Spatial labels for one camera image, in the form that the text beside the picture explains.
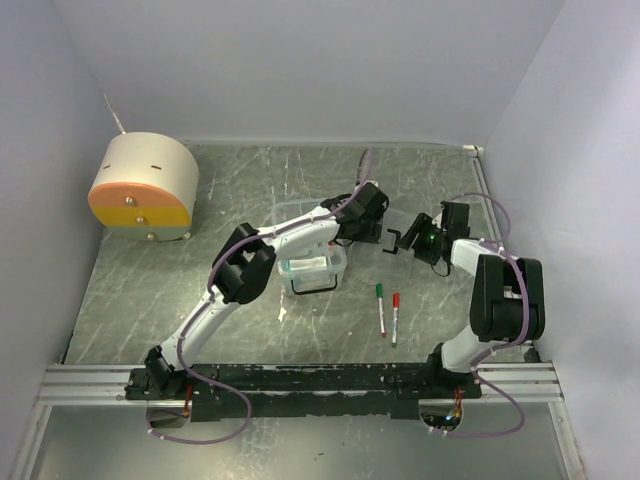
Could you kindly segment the clear box lid black handle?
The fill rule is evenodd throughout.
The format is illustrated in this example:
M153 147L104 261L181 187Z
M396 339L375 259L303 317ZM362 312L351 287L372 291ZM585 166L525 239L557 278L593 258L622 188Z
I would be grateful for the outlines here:
M399 285L413 272L413 251L400 247L417 214L389 207L382 218L380 242L374 248L374 274L377 283Z

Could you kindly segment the white teal bandage wrappers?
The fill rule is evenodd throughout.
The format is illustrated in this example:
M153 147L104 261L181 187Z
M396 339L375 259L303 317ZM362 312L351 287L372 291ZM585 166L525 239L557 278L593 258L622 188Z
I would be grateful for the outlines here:
M286 268L291 272L326 269L327 258L325 256L316 256L309 258L288 259Z

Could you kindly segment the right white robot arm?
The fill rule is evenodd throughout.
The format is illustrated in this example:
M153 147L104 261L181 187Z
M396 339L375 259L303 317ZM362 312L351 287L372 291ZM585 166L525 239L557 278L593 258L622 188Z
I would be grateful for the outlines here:
M546 324L541 262L473 238L469 216L469 205L444 201L438 222L420 213L394 243L432 267L444 262L448 272L463 270L474 280L467 326L426 362L425 388L439 398L473 382L474 368L487 356L540 339Z

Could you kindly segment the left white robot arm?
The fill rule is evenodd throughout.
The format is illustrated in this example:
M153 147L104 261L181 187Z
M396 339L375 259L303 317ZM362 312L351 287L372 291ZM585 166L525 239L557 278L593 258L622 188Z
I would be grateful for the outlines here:
M145 390L165 399L181 395L204 345L232 313L263 294L277 261L335 240L377 242L377 225L388 205L378 186L364 182L353 193L326 199L291 220L261 228L239 225L214 260L194 309L147 354Z

